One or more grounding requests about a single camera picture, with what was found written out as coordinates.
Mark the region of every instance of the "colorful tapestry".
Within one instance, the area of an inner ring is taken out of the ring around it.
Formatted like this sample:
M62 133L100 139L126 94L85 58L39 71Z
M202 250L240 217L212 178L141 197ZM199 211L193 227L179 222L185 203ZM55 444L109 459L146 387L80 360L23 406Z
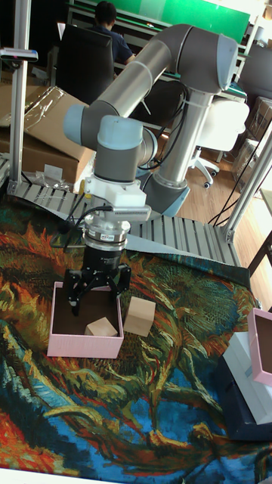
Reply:
M247 329L248 272L234 282L216 262L124 252L122 310L131 295L155 301L149 336L125 333L116 360L49 358L53 285L83 255L52 249L56 229L52 214L1 201L0 467L137 484L268 476L270 444L228 439L213 377Z

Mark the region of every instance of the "white chair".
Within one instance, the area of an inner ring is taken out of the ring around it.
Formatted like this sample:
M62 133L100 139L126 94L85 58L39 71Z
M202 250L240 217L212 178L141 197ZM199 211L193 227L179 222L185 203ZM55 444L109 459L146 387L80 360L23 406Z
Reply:
M202 147L218 151L232 150L238 135L246 129L245 121L248 115L249 107L245 103L225 98L216 98L212 102L189 165L189 168L198 168L205 175L207 178L205 188L212 185L212 177L220 170L214 163L201 158Z

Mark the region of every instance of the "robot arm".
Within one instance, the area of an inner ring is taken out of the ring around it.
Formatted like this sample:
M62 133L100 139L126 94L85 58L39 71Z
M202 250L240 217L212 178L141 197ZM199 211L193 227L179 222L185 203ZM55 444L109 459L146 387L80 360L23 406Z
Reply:
M213 96L230 84L236 56L232 39L188 25L172 26L156 35L91 106L68 110L66 136L97 151L94 174L85 180L94 212L85 217L82 270L66 274L75 314L86 290L103 284L114 290L118 271L123 277L113 293L128 288L129 269L119 264L130 228L127 221L147 220L148 205L171 216L181 205L197 137ZM156 139L140 122L126 118L166 69L179 73L187 87L186 116L180 110L175 118L175 136L165 149L167 160L149 177L143 193L135 180L136 170L153 159ZM95 211L103 204L113 209Z
M75 143L97 150L97 135L104 116L128 117L164 70L180 74L189 93L186 119L183 113L175 119L172 126L175 136L170 136L165 148L169 156L145 189L147 202L155 211L173 216L187 188L185 175L209 106L213 96L229 86L237 52L237 43L223 35L183 24L164 29L91 106L76 105L69 109L64 132ZM144 128L137 164L153 159L156 148L156 139ZM174 207L171 213L167 213L169 207Z

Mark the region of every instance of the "person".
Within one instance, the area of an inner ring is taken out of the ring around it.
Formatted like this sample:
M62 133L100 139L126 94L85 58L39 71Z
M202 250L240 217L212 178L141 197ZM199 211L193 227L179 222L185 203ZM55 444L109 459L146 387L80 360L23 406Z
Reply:
M135 55L127 45L123 37L112 32L114 23L116 22L116 8L111 2L99 2L95 8L95 23L92 27L96 32L101 32L105 35L110 35L113 39L113 61L121 61L128 64L135 59Z

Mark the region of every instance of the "wooden block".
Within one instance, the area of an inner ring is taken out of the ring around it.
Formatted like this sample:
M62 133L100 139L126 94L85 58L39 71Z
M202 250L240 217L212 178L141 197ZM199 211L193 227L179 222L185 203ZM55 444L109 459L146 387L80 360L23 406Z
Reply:
M124 331L139 336L148 336L154 321L155 308L156 304L153 301L132 296L125 319Z
M117 331L107 318L101 318L87 324L85 328L87 336L117 336Z

